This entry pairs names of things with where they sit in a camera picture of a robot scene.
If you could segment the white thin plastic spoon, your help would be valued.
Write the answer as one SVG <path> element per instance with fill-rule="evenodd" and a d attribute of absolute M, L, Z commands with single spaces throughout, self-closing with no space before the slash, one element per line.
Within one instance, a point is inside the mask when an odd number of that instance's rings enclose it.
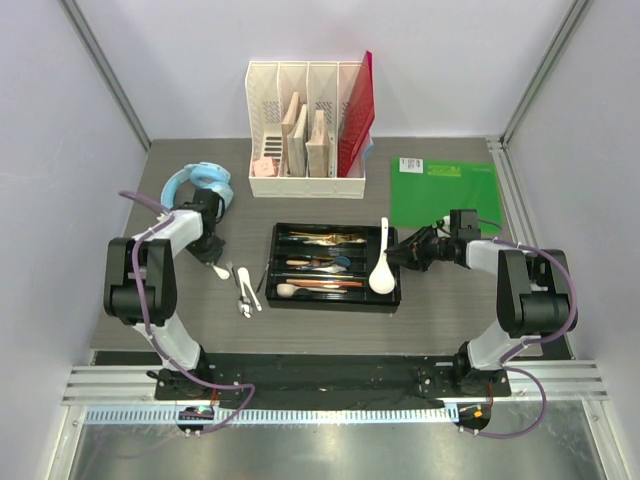
<path fill-rule="evenodd" d="M 211 268 L 221 280 L 228 280 L 230 278 L 230 273 L 226 269 L 217 265 L 212 265 Z"/>

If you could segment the blue plastic spoon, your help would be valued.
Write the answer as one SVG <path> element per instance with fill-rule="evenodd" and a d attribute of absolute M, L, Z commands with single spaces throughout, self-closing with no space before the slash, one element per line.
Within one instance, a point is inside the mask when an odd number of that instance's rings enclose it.
<path fill-rule="evenodd" d="M 332 259 L 332 262 L 327 264 L 327 265 L 322 265 L 322 266 L 328 266 L 331 264 L 337 264 L 337 265 L 341 265 L 346 267 L 347 269 L 350 267 L 351 265 L 351 260 L 348 257 L 345 256 L 337 256 L 337 257 L 330 257 Z"/>

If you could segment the light blue headphones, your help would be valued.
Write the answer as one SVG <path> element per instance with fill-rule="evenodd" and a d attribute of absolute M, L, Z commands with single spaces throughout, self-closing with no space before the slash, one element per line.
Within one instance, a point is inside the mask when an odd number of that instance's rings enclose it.
<path fill-rule="evenodd" d="M 229 208 L 234 197 L 231 188 L 231 174 L 221 165 L 199 162 L 187 164 L 174 173 L 164 184 L 160 195 L 160 203 L 167 209 L 175 205 L 175 196 L 179 187 L 190 182 L 198 189 L 208 189 L 218 194 L 225 208 Z"/>

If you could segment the small white ceramic spoon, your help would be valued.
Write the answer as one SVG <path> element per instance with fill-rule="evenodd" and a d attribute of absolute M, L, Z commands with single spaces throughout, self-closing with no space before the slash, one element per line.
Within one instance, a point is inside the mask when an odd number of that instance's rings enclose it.
<path fill-rule="evenodd" d="M 298 291 L 302 290 L 304 290 L 304 287 L 287 283 L 280 283 L 276 287 L 276 293 L 281 298 L 292 298 Z"/>

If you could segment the copper round head spoon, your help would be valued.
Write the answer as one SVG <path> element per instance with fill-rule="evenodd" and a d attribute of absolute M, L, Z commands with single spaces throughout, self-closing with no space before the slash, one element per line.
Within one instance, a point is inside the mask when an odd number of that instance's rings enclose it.
<path fill-rule="evenodd" d="M 303 264 L 303 267 L 319 267 L 322 265 L 327 265 L 332 262 L 330 257 L 316 257 L 309 260 L 306 260 Z"/>

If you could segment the black cutlery tray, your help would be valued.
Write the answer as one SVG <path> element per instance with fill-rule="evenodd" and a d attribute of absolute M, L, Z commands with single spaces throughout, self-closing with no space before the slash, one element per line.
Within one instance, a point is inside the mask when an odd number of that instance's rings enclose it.
<path fill-rule="evenodd" d="M 264 292 L 281 309 L 394 313 L 400 306 L 400 269 L 394 289 L 379 294 L 369 277 L 379 257 L 379 226 L 279 222 L 272 229 Z"/>

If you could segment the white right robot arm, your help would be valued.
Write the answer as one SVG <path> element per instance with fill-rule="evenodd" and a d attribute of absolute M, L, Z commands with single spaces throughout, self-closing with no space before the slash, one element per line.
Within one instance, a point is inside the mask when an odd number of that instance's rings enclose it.
<path fill-rule="evenodd" d="M 484 239 L 481 223 L 475 209 L 454 209 L 384 250 L 389 264 L 409 270 L 425 272 L 440 261 L 496 277 L 497 319 L 453 356 L 450 381 L 461 396 L 486 393 L 511 358 L 571 331 L 578 316 L 564 251 Z"/>

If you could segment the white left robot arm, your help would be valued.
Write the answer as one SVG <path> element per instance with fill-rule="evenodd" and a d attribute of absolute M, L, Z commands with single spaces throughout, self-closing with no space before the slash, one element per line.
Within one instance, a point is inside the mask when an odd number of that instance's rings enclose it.
<path fill-rule="evenodd" d="M 104 310 L 145 337 L 164 368 L 179 375 L 178 386 L 187 396 L 203 398 L 212 389 L 213 375 L 203 347 L 177 314 L 174 259 L 186 251 L 204 266 L 216 266 L 225 245 L 216 235 L 225 202 L 218 193 L 201 188 L 191 201 L 174 208 L 131 191 L 119 195 L 149 208 L 157 223 L 109 242 Z"/>

